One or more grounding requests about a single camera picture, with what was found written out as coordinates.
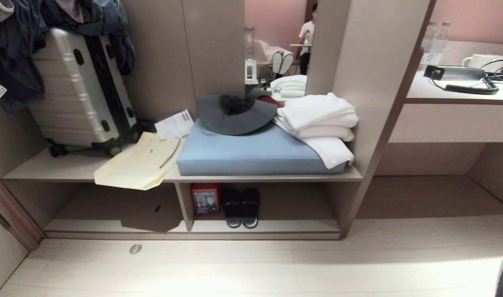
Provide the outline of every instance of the hat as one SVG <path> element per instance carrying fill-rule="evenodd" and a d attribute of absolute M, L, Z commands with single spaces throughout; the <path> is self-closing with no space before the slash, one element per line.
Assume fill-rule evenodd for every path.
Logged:
<path fill-rule="evenodd" d="M 240 135 L 268 124 L 276 115 L 277 106 L 254 98 L 201 95 L 197 98 L 197 113 L 209 130 L 225 135 Z"/>

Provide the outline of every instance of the slippers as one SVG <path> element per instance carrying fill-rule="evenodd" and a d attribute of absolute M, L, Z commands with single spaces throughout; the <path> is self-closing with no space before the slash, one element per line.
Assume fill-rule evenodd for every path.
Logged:
<path fill-rule="evenodd" d="M 261 195 L 258 190 L 249 188 L 242 192 L 242 224 L 248 229 L 257 227 L 259 223 L 259 206 Z"/>
<path fill-rule="evenodd" d="M 242 200 L 239 191 L 233 188 L 222 190 L 222 207 L 228 227 L 239 227 L 242 215 Z"/>

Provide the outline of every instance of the white mug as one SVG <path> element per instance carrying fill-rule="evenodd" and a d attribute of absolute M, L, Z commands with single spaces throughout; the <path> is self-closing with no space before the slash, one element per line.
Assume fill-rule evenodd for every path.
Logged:
<path fill-rule="evenodd" d="M 470 66 L 474 68 L 481 68 L 482 66 L 488 64 L 489 62 L 494 62 L 498 60 L 503 60 L 503 56 L 497 56 L 494 54 L 476 54 L 474 53 L 471 57 L 465 58 L 462 60 L 462 66 Z M 501 68 L 503 66 L 503 62 L 492 63 L 490 65 L 485 66 L 484 71 L 487 73 L 494 73 L 495 70 Z"/>

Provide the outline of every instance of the water bottle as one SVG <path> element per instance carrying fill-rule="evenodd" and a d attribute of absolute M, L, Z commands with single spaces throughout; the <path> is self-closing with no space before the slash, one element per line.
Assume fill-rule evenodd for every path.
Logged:
<path fill-rule="evenodd" d="M 433 47 L 431 48 L 432 55 L 429 60 L 429 64 L 431 65 L 438 65 L 440 63 L 440 59 L 442 58 L 442 54 L 444 53 L 449 39 L 449 26 L 451 26 L 450 22 L 444 22 L 442 28 L 435 34 Z"/>
<path fill-rule="evenodd" d="M 309 44 L 310 44 L 310 30 L 306 30 L 305 42 L 303 43 L 303 45 L 309 45 Z"/>
<path fill-rule="evenodd" d="M 425 67 L 429 65 L 429 60 L 431 59 L 431 48 L 433 46 L 433 41 L 435 39 L 437 22 L 429 22 L 427 29 L 425 30 L 425 35 L 422 40 L 423 56 L 418 66 L 418 71 L 424 71 Z"/>

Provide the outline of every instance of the floor drain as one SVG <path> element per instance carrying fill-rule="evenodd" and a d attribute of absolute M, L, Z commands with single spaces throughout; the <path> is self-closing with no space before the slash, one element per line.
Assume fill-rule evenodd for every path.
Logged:
<path fill-rule="evenodd" d="M 131 250 L 129 250 L 129 252 L 131 252 L 131 254 L 135 255 L 135 254 L 138 254 L 140 252 L 140 250 L 142 250 L 142 245 L 135 244 L 131 247 Z"/>

